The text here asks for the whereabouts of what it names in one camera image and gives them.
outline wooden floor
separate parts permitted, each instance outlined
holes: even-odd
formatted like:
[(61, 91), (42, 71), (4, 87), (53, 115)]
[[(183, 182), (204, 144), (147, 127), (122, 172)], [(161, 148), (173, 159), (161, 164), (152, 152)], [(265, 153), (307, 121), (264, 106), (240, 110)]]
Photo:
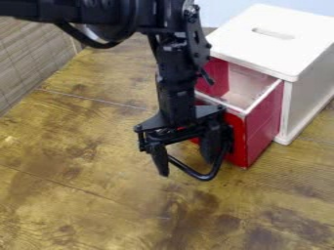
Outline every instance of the wooden floor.
[[(0, 249), (334, 249), (334, 103), (248, 171), (163, 179), (132, 132), (153, 71), (140, 36), (85, 49), (1, 118)], [(195, 145), (171, 150), (201, 169)]]

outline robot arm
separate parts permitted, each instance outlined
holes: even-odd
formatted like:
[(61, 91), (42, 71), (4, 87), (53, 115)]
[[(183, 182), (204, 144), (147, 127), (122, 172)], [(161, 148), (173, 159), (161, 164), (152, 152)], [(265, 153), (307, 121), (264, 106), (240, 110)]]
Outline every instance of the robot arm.
[[(204, 77), (209, 60), (199, 6), (193, 0), (0, 0), (0, 16), (54, 23), (85, 45), (106, 49), (136, 31), (148, 37), (157, 62), (159, 110), (135, 127), (139, 150), (152, 157), (159, 174), (169, 174), (168, 163), (200, 181), (209, 181), (232, 147), (232, 129), (223, 121), (223, 106), (195, 105), (195, 83)], [(92, 40), (72, 23), (82, 23), (105, 43)], [(203, 158), (212, 164), (200, 174), (168, 155), (165, 146), (199, 138)]]

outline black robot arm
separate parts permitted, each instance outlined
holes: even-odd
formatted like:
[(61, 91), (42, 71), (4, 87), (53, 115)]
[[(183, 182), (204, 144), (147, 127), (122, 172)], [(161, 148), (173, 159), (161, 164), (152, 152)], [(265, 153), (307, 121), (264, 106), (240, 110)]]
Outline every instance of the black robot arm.
[[(156, 115), (135, 127), (139, 150), (151, 154), (159, 174), (168, 176), (168, 163), (200, 181), (209, 181), (232, 148), (232, 129), (223, 121), (223, 106), (195, 105), (195, 83), (209, 60), (199, 6), (193, 0), (0, 0), (0, 16), (54, 23), (93, 48), (106, 49), (136, 31), (147, 35), (156, 58)], [(85, 24), (104, 41), (94, 41), (73, 23)], [(199, 151), (212, 164), (200, 174), (168, 155), (165, 146), (199, 139)]]

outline white box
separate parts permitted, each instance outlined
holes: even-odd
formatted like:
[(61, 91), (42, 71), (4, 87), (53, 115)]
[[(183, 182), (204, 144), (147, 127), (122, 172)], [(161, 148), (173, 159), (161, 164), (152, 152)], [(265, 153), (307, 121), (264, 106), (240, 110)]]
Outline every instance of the white box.
[(207, 40), (212, 57), (284, 80), (275, 142), (289, 144), (334, 96), (334, 19), (253, 5)]

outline open drawer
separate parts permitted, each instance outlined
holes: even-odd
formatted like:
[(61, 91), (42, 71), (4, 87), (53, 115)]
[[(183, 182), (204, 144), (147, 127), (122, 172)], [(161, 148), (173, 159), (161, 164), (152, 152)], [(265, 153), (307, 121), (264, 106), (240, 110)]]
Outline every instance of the open drawer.
[(245, 67), (212, 59), (204, 67), (215, 80), (197, 80), (200, 104), (223, 104), (224, 120), (233, 127), (235, 146), (228, 160), (248, 168), (279, 133), (283, 82)]

